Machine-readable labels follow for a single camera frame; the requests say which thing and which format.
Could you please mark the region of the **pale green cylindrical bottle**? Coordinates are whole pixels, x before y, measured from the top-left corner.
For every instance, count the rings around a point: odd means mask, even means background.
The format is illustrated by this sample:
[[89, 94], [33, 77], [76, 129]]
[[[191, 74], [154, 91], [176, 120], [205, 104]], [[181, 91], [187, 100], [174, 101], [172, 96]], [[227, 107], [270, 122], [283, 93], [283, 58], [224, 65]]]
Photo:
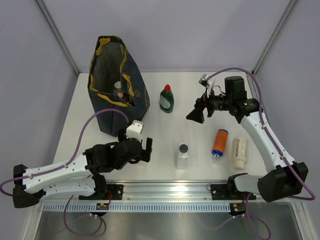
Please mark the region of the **pale green cylindrical bottle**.
[[122, 89], [122, 84], [120, 81], [117, 81], [114, 83], [114, 93], [115, 94], [119, 94], [119, 93], [123, 93], [123, 89]]

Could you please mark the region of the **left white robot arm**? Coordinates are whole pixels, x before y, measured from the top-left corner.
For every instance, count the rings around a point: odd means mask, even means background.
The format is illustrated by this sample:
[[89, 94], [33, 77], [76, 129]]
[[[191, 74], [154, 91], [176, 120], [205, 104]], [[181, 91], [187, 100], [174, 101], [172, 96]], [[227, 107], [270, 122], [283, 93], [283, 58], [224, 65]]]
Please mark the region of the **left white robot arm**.
[[96, 144], [67, 161], [38, 168], [23, 164], [13, 168], [13, 205], [28, 208], [41, 200], [63, 195], [78, 195], [81, 200], [100, 200], [108, 192], [104, 173], [121, 170], [126, 164], [150, 162], [152, 138], [142, 140], [127, 137], [120, 130], [116, 142]]

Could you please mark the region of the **peach baby oil bottle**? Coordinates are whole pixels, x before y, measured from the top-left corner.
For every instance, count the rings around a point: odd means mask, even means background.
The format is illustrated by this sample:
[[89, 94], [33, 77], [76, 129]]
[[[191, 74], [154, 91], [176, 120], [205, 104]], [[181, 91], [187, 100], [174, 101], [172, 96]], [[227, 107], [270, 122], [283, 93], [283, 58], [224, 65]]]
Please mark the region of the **peach baby oil bottle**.
[[130, 97], [130, 95], [128, 94], [128, 93], [126, 93], [126, 92], [119, 92], [118, 94], [117, 94], [117, 96], [119, 97], [119, 98], [121, 98], [124, 102], [126, 102], [127, 104], [132, 104], [132, 99], [131, 99], [131, 97]]

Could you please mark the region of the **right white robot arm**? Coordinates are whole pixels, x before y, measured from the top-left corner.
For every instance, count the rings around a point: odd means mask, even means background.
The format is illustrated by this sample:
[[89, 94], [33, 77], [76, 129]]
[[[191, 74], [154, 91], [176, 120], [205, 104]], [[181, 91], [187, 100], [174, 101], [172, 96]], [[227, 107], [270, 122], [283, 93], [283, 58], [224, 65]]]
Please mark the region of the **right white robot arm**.
[[[203, 88], [186, 74], [148, 74], [146, 81], [151, 106], [143, 120], [143, 131], [153, 139], [150, 163], [142, 165], [143, 180], [226, 180], [226, 192], [233, 199], [244, 192], [260, 195], [266, 202], [296, 198], [302, 190], [308, 168], [283, 151], [255, 99], [234, 101], [212, 94], [209, 106], [219, 110], [203, 124], [203, 111], [193, 105]], [[222, 131], [230, 138], [249, 140], [248, 163], [234, 160], [232, 141], [225, 155], [212, 160], [214, 136]]]

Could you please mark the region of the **dark blue canvas bag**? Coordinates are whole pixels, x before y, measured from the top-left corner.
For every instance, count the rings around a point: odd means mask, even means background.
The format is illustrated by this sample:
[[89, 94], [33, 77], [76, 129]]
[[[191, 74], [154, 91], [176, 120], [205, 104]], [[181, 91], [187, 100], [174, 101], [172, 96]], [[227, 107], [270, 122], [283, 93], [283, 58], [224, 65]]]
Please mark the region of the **dark blue canvas bag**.
[[[123, 93], [130, 95], [132, 104], [124, 102], [114, 92], [114, 84], [118, 81]], [[90, 60], [87, 90], [95, 112], [115, 110], [97, 116], [99, 129], [113, 137], [118, 136], [127, 123], [141, 121], [150, 107], [138, 65], [123, 40], [115, 35], [98, 37]]]

